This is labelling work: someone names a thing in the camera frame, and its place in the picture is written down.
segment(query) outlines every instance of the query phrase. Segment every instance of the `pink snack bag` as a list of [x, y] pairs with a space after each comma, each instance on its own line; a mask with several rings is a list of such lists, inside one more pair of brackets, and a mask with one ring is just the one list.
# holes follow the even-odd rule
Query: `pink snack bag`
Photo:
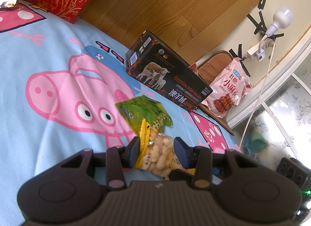
[[232, 106], [252, 89], [252, 83], [245, 74], [240, 58], [232, 62], [210, 84], [213, 92], [202, 102], [218, 117], [224, 117]]

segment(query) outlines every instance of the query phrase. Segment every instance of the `wooden floor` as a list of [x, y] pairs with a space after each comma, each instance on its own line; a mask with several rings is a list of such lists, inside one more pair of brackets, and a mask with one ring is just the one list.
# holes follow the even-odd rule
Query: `wooden floor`
[[188, 63], [214, 47], [259, 0], [96, 0], [83, 19], [126, 47], [148, 29]]

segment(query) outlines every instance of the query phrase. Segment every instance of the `brown perforated cushion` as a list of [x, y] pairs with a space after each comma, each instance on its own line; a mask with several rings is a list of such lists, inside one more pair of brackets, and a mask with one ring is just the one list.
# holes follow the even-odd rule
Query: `brown perforated cushion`
[[205, 64], [199, 66], [198, 73], [202, 79], [210, 85], [222, 70], [231, 63], [231, 61], [232, 56], [228, 52], [217, 52]]

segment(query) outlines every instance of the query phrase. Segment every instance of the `yellow snack package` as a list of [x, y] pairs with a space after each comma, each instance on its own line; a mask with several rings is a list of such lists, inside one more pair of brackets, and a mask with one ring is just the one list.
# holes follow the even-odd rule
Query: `yellow snack package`
[[135, 167], [147, 170], [159, 177], [169, 180], [174, 169], [182, 169], [194, 174], [194, 169], [184, 169], [174, 153], [174, 139], [164, 135], [143, 119], [140, 133], [140, 150]]

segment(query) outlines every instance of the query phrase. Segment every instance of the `barcode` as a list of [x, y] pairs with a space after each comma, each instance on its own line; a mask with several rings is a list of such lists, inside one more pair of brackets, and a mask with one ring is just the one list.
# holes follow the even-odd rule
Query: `barcode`
[[151, 41], [151, 38], [149, 37], [149, 38], [146, 40], [146, 42], [144, 43], [144, 47], [146, 47], [147, 44], [149, 44], [150, 41]]
[[133, 64], [135, 63], [136, 60], [137, 60], [137, 54], [134, 53], [134, 54], [132, 55], [132, 57], [130, 58], [131, 65], [133, 65]]

